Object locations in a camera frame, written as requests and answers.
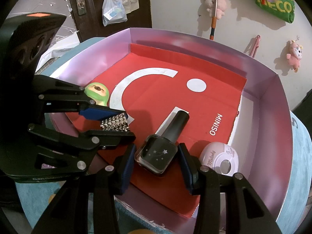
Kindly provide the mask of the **green capybara figurine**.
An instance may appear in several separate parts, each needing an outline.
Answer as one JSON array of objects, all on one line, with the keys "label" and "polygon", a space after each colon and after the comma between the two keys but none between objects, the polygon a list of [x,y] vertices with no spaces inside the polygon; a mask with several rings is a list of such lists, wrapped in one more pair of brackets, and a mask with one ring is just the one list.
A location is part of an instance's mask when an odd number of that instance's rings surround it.
[{"label": "green capybara figurine", "polygon": [[93,99],[97,105],[107,106],[109,100],[109,90],[102,83],[90,83],[85,87],[85,94]]}]

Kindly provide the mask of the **pink round Melody case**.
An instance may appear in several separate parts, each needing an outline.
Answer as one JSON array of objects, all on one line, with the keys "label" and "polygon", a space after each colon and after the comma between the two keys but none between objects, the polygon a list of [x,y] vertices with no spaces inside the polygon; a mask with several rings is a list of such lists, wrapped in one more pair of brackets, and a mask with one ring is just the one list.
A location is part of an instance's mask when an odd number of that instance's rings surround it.
[{"label": "pink round Melody case", "polygon": [[239,159],[236,150],[221,142],[209,143],[202,150],[199,161],[218,174],[233,176],[238,172]]}]

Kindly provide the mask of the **black nail polish bottle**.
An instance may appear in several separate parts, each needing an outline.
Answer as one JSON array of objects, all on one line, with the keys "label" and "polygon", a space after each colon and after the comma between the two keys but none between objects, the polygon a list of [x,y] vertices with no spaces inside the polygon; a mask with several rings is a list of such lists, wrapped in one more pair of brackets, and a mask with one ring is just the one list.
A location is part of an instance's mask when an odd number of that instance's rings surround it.
[{"label": "black nail polish bottle", "polygon": [[146,138],[135,154],[135,160],[140,166],[154,174],[165,172],[177,153],[176,142],[189,120],[189,114],[179,110],[161,135],[152,134]]}]

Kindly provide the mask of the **teal patterned table mat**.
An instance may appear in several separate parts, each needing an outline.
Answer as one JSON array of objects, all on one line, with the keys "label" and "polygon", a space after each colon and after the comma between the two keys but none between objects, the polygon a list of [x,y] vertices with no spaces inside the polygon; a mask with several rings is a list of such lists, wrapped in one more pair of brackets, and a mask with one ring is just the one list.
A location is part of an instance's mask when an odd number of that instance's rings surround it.
[{"label": "teal patterned table mat", "polygon": [[240,152],[240,170],[277,218],[283,233],[303,228],[311,183],[311,138],[306,126],[289,110],[280,77],[256,59],[220,43],[171,31],[130,28],[109,37],[93,37],[66,52],[43,74],[61,79],[66,63],[101,43],[109,53],[127,53],[141,44],[187,54],[222,66],[246,78],[240,114],[230,144]]}]

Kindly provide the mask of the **dark brown wooden door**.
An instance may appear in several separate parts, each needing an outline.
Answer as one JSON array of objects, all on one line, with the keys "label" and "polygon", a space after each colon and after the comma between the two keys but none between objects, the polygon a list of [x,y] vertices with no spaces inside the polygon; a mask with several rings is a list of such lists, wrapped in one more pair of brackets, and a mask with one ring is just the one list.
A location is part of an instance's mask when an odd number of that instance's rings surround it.
[{"label": "dark brown wooden door", "polygon": [[104,0],[84,0],[86,14],[78,14],[76,0],[68,0],[72,11],[71,16],[78,30],[80,41],[91,37],[107,37],[118,31],[130,27],[152,27],[151,3],[150,0],[139,0],[139,8],[127,15],[128,20],[123,23],[103,25],[102,5]]}]

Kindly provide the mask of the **pink cardboard box tray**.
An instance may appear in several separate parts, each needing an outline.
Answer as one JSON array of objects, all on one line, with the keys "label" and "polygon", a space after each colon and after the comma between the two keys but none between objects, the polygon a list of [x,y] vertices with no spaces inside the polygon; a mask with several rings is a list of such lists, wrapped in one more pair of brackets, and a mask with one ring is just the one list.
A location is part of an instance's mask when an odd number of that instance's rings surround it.
[{"label": "pink cardboard box tray", "polygon": [[103,83],[109,107],[129,115],[135,144],[162,132],[176,108],[189,113],[178,141],[199,156],[211,142],[230,144],[241,172],[275,219],[292,162],[290,110],[279,76],[215,41],[153,28],[128,28],[81,51],[52,77],[85,86]]}]

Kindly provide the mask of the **white plastic bag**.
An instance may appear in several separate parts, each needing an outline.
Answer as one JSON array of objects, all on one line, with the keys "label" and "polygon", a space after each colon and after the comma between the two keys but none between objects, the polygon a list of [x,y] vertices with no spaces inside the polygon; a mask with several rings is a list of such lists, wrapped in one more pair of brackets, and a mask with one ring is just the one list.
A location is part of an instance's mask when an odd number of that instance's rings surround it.
[{"label": "white plastic bag", "polygon": [[103,25],[123,23],[128,20],[122,0],[104,0],[102,5]]}]

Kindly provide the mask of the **red Miniso paper liner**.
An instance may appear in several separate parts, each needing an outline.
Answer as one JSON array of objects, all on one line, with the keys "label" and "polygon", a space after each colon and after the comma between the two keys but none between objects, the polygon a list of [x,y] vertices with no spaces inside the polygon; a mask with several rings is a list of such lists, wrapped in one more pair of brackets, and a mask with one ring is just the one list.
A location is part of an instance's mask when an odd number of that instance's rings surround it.
[{"label": "red Miniso paper liner", "polygon": [[210,142],[229,141],[246,79],[214,63],[169,50],[128,44],[109,53],[97,43],[66,63],[64,81],[104,84],[110,108],[133,119],[135,144],[155,133],[174,108],[189,114],[178,142],[199,156]]}]

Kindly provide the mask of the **pink plush cow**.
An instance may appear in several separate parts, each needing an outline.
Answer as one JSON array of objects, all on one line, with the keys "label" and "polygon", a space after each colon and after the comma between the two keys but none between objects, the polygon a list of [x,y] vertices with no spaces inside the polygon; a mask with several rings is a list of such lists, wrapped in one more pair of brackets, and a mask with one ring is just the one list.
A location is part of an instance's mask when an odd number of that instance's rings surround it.
[{"label": "pink plush cow", "polygon": [[290,41],[289,53],[286,54],[287,63],[291,66],[295,73],[300,68],[300,60],[302,59],[303,46],[296,43],[295,40]]}]

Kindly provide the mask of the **pink plush pig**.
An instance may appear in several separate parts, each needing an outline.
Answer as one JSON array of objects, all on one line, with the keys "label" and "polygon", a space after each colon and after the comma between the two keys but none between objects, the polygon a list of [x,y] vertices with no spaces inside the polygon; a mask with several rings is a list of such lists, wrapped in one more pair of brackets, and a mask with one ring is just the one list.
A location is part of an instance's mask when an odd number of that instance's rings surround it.
[{"label": "pink plush pig", "polygon": [[[206,10],[209,13],[209,16],[212,18],[214,15],[215,0],[205,0],[205,5],[207,7]],[[216,18],[221,19],[221,17],[225,15],[226,9],[227,9],[227,0],[218,0]]]}]

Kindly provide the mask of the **orange grey mop pole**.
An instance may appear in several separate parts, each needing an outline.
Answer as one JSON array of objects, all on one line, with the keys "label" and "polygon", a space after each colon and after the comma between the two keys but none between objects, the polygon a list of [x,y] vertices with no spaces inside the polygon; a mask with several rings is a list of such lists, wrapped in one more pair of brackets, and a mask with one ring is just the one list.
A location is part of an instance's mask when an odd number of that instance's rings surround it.
[{"label": "orange grey mop pole", "polygon": [[215,28],[216,28],[216,23],[217,23],[217,3],[218,0],[214,0],[214,10],[213,10],[213,17],[212,17],[212,23],[211,23],[211,31],[210,31],[210,40],[214,40],[214,35],[215,35]]}]

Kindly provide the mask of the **green tote bag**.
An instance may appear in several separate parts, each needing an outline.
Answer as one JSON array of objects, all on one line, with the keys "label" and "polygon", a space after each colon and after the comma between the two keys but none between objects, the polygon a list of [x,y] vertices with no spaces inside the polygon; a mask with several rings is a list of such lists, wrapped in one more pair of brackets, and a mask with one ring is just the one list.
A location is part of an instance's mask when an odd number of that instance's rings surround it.
[{"label": "green tote bag", "polygon": [[255,0],[255,3],[264,11],[267,11],[287,23],[294,22],[294,0]]}]

